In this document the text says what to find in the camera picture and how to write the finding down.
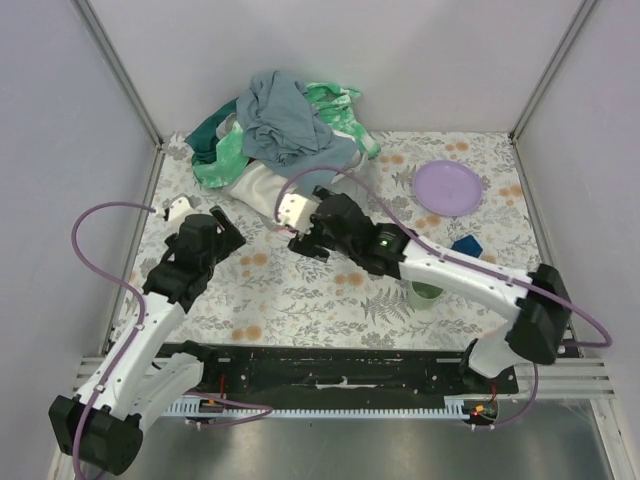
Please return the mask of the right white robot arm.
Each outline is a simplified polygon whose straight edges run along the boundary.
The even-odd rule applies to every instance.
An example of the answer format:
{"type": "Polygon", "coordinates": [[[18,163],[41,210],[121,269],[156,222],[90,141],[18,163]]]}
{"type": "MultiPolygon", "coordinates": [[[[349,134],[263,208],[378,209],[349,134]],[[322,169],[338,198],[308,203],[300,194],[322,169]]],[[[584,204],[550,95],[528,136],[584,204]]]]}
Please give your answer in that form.
{"type": "Polygon", "coordinates": [[[505,324],[471,343],[463,367],[495,378],[521,361],[553,364],[567,330],[569,295],[560,273],[501,267],[441,247],[397,222],[375,223],[345,194],[320,189],[317,201],[287,194],[276,212],[295,230],[290,250],[320,261],[335,251],[376,276],[429,284],[500,314],[505,324]]]}

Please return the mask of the white grey cloth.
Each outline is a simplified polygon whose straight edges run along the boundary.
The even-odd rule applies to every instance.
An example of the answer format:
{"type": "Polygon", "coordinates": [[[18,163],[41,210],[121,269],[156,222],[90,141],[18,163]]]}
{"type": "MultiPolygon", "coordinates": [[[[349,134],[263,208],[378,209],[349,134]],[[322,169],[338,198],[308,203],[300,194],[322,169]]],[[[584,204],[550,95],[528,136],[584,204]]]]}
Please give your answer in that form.
{"type": "MultiPolygon", "coordinates": [[[[349,173],[367,185],[372,184],[374,165],[366,153],[354,155],[348,166],[349,173]]],[[[224,187],[223,192],[249,206],[267,222],[273,221],[276,198],[285,183],[284,177],[272,172],[262,162],[254,161],[238,179],[224,187]]],[[[367,201],[367,191],[341,173],[334,173],[331,183],[325,188],[332,193],[345,193],[359,205],[367,201]]]]}

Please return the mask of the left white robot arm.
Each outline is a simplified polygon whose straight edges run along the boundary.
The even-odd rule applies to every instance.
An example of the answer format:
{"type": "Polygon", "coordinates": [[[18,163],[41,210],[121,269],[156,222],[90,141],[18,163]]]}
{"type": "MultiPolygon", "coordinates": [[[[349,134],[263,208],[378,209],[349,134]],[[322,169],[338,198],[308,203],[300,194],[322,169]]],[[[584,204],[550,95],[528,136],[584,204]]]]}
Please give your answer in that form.
{"type": "Polygon", "coordinates": [[[206,291],[215,267],[245,242],[220,207],[186,212],[143,287],[129,289],[139,305],[137,318],[77,393],[57,396],[49,408],[58,446],[71,457],[76,478],[83,478],[84,465],[102,474],[125,472],[153,423],[202,380],[204,363],[189,353],[173,355],[153,374],[147,371],[206,291]]]}

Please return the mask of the blue-grey cloth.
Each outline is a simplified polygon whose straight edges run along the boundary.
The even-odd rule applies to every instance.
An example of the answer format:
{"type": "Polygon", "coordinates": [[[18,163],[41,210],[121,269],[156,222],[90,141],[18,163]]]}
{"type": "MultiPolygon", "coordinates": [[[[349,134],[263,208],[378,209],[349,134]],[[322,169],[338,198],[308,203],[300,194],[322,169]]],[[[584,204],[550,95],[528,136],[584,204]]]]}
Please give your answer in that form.
{"type": "Polygon", "coordinates": [[[304,82],[279,70],[258,73],[236,101],[242,153],[291,178],[318,166],[343,168],[358,152],[305,98],[304,82]]]}

